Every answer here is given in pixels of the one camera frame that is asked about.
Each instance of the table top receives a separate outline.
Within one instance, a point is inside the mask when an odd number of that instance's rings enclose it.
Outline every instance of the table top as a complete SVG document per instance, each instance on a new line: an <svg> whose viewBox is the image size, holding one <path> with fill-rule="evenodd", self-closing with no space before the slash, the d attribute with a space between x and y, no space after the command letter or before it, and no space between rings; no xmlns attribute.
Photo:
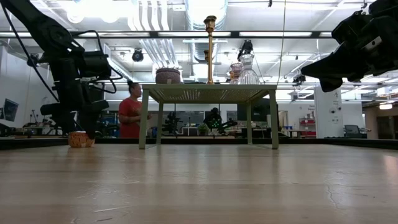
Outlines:
<svg viewBox="0 0 398 224"><path fill-rule="evenodd" d="M276 85L142 85L158 103L247 103L265 97L276 88Z"/></svg>

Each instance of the brown pot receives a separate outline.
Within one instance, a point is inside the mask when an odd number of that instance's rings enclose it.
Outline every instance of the brown pot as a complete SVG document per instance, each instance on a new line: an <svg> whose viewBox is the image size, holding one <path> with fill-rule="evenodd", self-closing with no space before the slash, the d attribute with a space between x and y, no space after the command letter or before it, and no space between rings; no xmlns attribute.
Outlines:
<svg viewBox="0 0 398 224"><path fill-rule="evenodd" d="M181 83L180 71L174 68L160 68L156 71L155 81L157 84L179 84Z"/></svg>

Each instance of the table leg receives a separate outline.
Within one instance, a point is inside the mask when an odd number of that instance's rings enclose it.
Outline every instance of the table leg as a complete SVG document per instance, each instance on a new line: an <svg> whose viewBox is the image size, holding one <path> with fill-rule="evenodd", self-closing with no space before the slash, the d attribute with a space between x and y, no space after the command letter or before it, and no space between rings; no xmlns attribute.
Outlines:
<svg viewBox="0 0 398 224"><path fill-rule="evenodd" d="M248 129L248 144L253 144L252 132L251 132L251 103L246 105L246 126Z"/></svg>
<svg viewBox="0 0 398 224"><path fill-rule="evenodd" d="M139 149L145 149L147 138L149 90L142 91L141 121L139 123Z"/></svg>
<svg viewBox="0 0 398 224"><path fill-rule="evenodd" d="M161 144L162 141L162 123L163 123L163 102L160 102L159 113L157 114L156 144Z"/></svg>
<svg viewBox="0 0 398 224"><path fill-rule="evenodd" d="M269 99L271 105L271 137L272 137L272 149L279 148L279 136L278 136L278 111L276 107L276 95L275 90L269 91Z"/></svg>

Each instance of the red shirt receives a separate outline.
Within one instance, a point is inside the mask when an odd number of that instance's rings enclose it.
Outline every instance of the red shirt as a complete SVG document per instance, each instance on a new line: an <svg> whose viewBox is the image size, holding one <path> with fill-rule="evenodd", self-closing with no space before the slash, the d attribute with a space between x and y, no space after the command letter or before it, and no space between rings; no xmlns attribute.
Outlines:
<svg viewBox="0 0 398 224"><path fill-rule="evenodd" d="M141 102L133 101L130 98L123 100L119 105L119 115L124 116L139 116L137 111L141 110ZM139 122L121 123L120 124L121 138L139 138Z"/></svg>

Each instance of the ceiling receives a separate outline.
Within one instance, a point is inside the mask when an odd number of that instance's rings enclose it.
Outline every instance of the ceiling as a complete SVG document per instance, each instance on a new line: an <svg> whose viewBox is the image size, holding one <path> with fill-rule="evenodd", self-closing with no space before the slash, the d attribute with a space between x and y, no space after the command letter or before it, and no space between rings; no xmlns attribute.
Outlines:
<svg viewBox="0 0 398 224"><path fill-rule="evenodd" d="M203 2L199 12L203 12L203 18L206 16L206 7L213 4L215 0L200 0ZM134 14L129 8L131 3L129 0L113 1L111 6L101 14L115 13L120 17L116 22L107 23L102 18L95 17L94 12L97 6L93 6L93 15L85 17L79 23L72 23L68 20L68 6L73 1L41 1L31 0L31 2L46 15L57 20L61 25L69 30L97 30L111 31L123 30L131 31L127 23L127 16ZM159 6L158 22L160 23L161 1L157 1ZM151 0L148 0L148 18L151 22ZM167 21L171 30L187 30L187 18L184 0L168 0L168 16ZM286 4L284 19L284 1L273 0L272 7L267 7L268 1L256 0L229 0L226 10L226 19L224 30L333 30L340 21L350 16L354 11L360 10L363 1L359 0L288 0ZM142 16L142 1L140 1L140 17ZM26 28L15 17L12 21L19 31ZM4 14L0 14L0 29L9 31L9 24L5 20ZM237 52L242 46L244 39L225 39L227 43L219 44L218 51L214 62L217 62L214 68L215 79L224 82L227 77L229 66L236 60ZM79 40L83 46L89 46L94 40ZM299 65L303 64L307 59L315 54L329 54L334 51L338 44L333 39L251 39L254 46L255 61L253 65L254 71L262 76L261 80L265 82L291 82L297 71L291 72ZM42 52L34 40L23 39L24 44L28 47L30 53ZM132 53L135 48L142 48L139 39L103 39L103 43L107 44L111 50L111 57L117 61L125 71L128 71L136 82L151 82L153 80L154 64L147 54L144 54L142 62L133 62ZM182 77L186 79L197 78L197 74L193 73L192 59L189 44L183 43L183 39L172 40L177 60L182 69ZM21 48L16 39L10 40L10 46L16 51ZM279 57L282 57L282 66L280 68ZM378 79L368 78L367 82L383 82L388 78L398 77L398 74L391 72L384 74ZM308 82L317 82L317 79L308 78ZM373 91L377 86L362 88L362 91Z"/></svg>

